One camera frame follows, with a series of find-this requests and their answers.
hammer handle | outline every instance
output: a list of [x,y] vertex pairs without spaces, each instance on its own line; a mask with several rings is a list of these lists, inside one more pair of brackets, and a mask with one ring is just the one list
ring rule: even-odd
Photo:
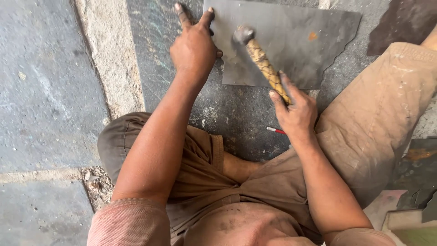
[[267,59],[266,53],[261,49],[256,39],[251,39],[246,45],[247,52],[252,61],[258,66],[264,77],[269,81],[272,88],[284,99],[286,105],[291,105],[291,99],[281,85],[281,79]]

red marker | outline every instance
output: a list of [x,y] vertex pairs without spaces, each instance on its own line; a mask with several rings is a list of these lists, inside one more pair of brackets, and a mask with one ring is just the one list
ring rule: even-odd
[[277,133],[285,134],[285,132],[283,130],[279,130],[279,129],[276,129],[276,128],[273,128],[273,127],[267,127],[267,130],[272,131],[272,132],[277,132]]

finger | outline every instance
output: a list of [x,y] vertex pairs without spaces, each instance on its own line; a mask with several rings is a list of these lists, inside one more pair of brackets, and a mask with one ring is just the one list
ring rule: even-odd
[[215,52],[215,57],[221,58],[222,56],[223,56],[223,51],[221,49],[217,49],[217,51]]
[[191,26],[191,22],[188,19],[187,13],[184,11],[184,8],[180,3],[176,3],[174,5],[176,9],[176,13],[179,15],[180,24],[182,25],[182,30]]
[[292,104],[295,104],[295,102],[293,101],[302,100],[301,91],[295,86],[295,84],[291,82],[291,80],[283,71],[279,71],[279,78],[281,79],[282,85],[287,90],[288,95],[291,98]]
[[276,116],[287,112],[287,108],[285,107],[284,100],[282,99],[281,95],[279,95],[279,93],[277,93],[274,90],[271,90],[269,91],[269,96],[273,102],[274,109],[276,111]]
[[209,28],[211,26],[212,20],[214,20],[214,9],[212,7],[209,7],[208,11],[203,13],[202,17],[200,18],[199,24]]

khaki shorts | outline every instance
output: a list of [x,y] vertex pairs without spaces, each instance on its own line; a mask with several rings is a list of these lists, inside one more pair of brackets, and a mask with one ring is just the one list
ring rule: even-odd
[[[363,208],[386,186],[430,102],[436,87],[436,55],[420,46],[392,44],[320,116],[319,144]],[[114,183],[150,115],[127,114],[100,134],[99,155]],[[302,166],[294,149],[264,164],[241,185],[222,171],[222,137],[188,126],[182,165],[166,207],[172,238],[223,205],[257,202],[289,213],[306,237],[322,242],[309,213]]]

forearm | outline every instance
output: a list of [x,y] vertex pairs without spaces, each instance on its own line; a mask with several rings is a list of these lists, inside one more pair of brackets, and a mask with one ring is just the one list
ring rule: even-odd
[[179,172],[191,108],[203,84],[189,78],[176,74],[140,131],[123,163],[112,200],[140,197],[166,203]]
[[372,228],[351,190],[322,152],[315,135],[308,134],[293,146],[302,162],[310,213],[320,233]]

